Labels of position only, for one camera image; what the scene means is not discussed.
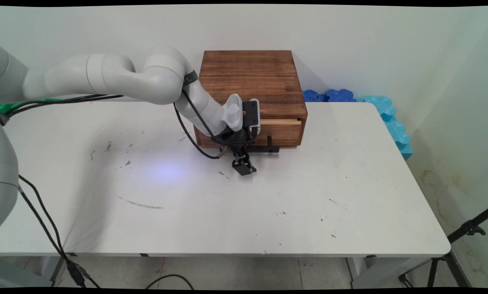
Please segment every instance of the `scuff mark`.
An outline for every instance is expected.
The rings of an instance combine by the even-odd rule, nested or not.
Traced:
[[[218,173],[220,173],[221,175],[225,176],[227,179],[229,179],[229,177],[227,175],[225,175],[222,171],[218,171]]]
[[[137,202],[133,202],[133,201],[129,201],[129,200],[126,200],[120,196],[117,196],[118,199],[121,199],[121,200],[124,200],[126,201],[127,203],[130,203],[132,205],[137,205],[137,206],[140,206],[140,207],[145,207],[145,208],[151,208],[151,209],[162,209],[162,207],[159,207],[159,206],[152,206],[152,205],[146,205],[146,204],[141,204],[141,203],[137,203]]]

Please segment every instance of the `table leg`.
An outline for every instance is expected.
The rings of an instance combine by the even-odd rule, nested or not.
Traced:
[[[397,279],[400,274],[410,270],[413,266],[416,266],[424,260],[425,258],[377,258],[372,266],[364,267],[366,270],[359,272],[356,278],[354,277],[353,270],[351,270],[353,275],[351,286],[353,289],[381,287],[390,279]]]

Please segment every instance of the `drawer front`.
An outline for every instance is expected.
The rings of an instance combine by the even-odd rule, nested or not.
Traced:
[[[255,145],[268,145],[268,136],[273,139],[273,145],[280,147],[295,147],[300,145],[302,121],[298,119],[261,119],[261,130]],[[202,147],[217,147],[209,138],[195,128],[197,144]]]

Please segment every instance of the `floor tile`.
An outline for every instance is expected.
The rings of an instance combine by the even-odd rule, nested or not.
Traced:
[[[346,258],[299,258],[302,288],[351,289],[351,276]]]
[[[144,289],[160,276],[162,257],[71,257],[102,288]],[[93,287],[86,281],[87,287]],[[66,264],[55,281],[56,287],[78,287]]]
[[[446,262],[443,261],[438,262],[436,277],[439,277],[442,280],[445,287],[458,287],[458,283],[455,280],[455,276],[453,276],[453,273],[449,269],[449,266],[447,265]]]
[[[166,257],[162,275],[184,276],[199,290],[301,289],[298,260],[294,257]],[[151,289],[189,289],[169,277]]]
[[[417,267],[411,272],[408,272],[406,274],[406,278],[408,279],[409,283],[411,283],[415,288],[427,287],[427,281],[429,281],[430,269],[431,269],[431,261],[429,259],[429,261],[426,262],[425,264]],[[395,285],[396,283],[400,283],[400,281],[396,278],[394,279],[394,281],[391,280],[390,283],[393,283],[393,285]],[[438,275],[438,272],[436,272],[435,283],[433,287],[445,287],[442,278],[440,277],[440,275]]]
[[[0,257],[5,262],[18,266],[20,268],[25,268],[28,264],[29,256],[4,256]]]

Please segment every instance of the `black plug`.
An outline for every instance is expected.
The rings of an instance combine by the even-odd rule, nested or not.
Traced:
[[[84,286],[84,277],[82,276],[76,263],[67,261],[67,269],[70,276],[78,286]]]

